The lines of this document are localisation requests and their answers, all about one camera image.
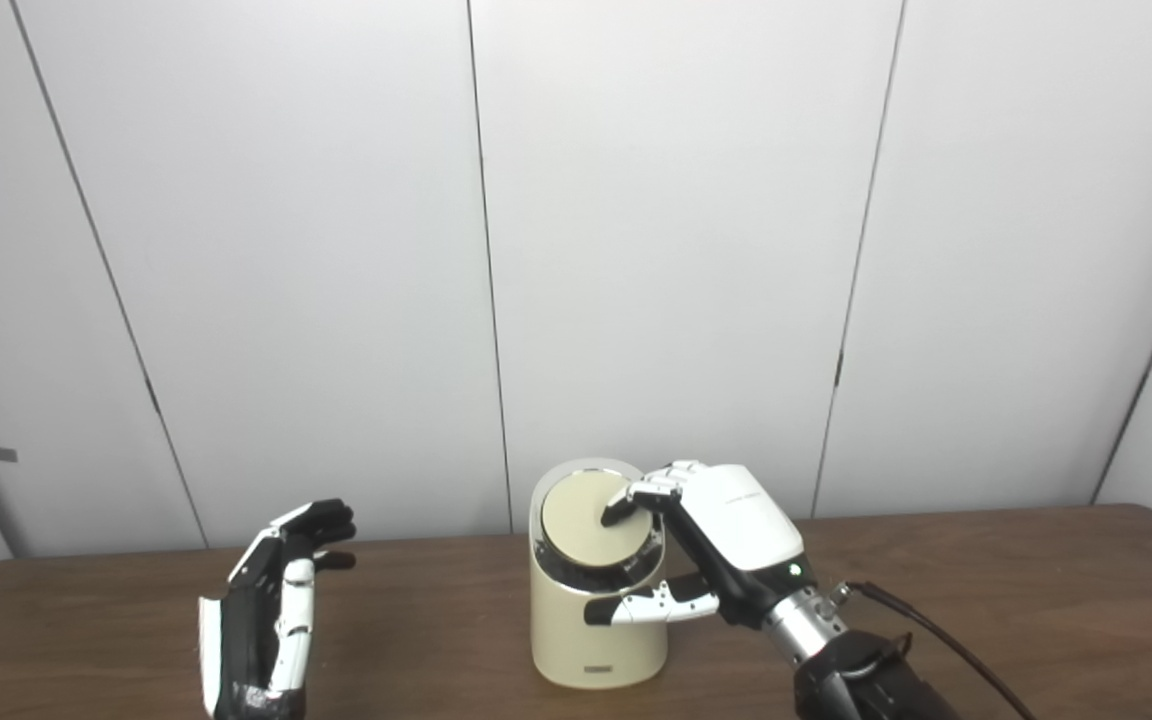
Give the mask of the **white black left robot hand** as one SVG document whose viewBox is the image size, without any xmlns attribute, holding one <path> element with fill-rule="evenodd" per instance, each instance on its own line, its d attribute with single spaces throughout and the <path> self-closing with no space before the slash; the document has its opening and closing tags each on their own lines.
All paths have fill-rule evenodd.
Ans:
<svg viewBox="0 0 1152 720">
<path fill-rule="evenodd" d="M 248 544 L 220 598 L 198 600 L 198 670 L 210 719 L 303 719 L 314 644 L 316 579 L 356 564 L 332 544 L 356 535 L 339 498 L 271 520 Z"/>
</svg>

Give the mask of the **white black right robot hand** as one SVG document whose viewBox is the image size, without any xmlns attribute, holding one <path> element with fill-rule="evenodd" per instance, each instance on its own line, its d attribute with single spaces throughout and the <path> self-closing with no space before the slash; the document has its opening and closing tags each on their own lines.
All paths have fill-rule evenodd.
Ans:
<svg viewBox="0 0 1152 720">
<path fill-rule="evenodd" d="M 799 530 L 741 465 L 675 461 L 628 483 L 602 509 L 604 528 L 650 511 L 695 564 L 685 577 L 586 602 L 588 626 L 681 623 L 719 614 L 788 644 L 812 620 L 795 596 L 814 585 Z"/>
</svg>

